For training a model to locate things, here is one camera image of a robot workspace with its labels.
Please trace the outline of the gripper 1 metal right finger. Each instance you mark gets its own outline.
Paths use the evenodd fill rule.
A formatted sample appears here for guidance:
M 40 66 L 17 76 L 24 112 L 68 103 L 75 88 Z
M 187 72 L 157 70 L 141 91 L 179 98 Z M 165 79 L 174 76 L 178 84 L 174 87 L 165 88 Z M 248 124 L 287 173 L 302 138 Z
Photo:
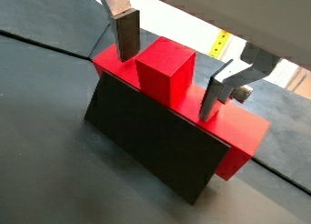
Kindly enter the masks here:
M 247 89 L 246 85 L 263 79 L 272 73 L 280 57 L 252 43 L 247 43 L 239 60 L 248 65 L 247 68 L 243 68 L 236 73 L 224 75 L 223 72 L 234 63 L 234 60 L 230 59 L 210 77 L 199 109 L 199 119 L 204 122 L 210 121 L 219 112 L 220 106 L 224 105 L 231 98 L 239 103 L 247 100 L 252 89 Z

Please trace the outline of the gripper 1 metal left finger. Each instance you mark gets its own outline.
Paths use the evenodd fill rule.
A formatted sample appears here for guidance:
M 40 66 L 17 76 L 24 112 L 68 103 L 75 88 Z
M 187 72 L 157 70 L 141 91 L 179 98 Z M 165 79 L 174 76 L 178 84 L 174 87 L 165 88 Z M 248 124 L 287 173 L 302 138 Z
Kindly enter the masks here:
M 129 0 L 101 0 L 109 14 L 117 56 L 128 61 L 140 51 L 140 11 L 131 6 Z

